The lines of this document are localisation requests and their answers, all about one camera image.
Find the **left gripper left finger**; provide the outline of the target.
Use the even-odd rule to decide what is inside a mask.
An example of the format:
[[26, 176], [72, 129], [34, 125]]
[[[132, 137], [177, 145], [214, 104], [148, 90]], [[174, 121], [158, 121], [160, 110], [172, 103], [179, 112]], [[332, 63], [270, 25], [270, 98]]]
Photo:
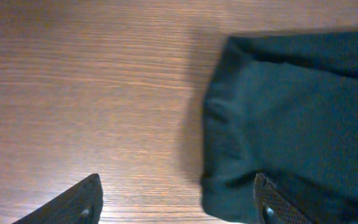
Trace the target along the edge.
[[101, 180], [91, 174], [13, 224], [98, 224], [102, 208]]

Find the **black trousers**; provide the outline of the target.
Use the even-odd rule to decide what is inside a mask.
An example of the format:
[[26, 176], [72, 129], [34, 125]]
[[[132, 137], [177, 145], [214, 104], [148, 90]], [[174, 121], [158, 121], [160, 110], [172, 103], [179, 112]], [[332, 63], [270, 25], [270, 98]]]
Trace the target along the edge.
[[229, 37], [203, 100], [201, 204], [251, 223], [264, 177], [315, 223], [358, 223], [358, 32]]

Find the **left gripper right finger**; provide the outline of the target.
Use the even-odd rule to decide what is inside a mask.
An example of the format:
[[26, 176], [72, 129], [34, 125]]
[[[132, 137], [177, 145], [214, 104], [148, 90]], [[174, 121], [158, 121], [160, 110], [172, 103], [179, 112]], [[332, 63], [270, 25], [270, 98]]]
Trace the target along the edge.
[[257, 173], [253, 190], [258, 224], [313, 224], [263, 173]]

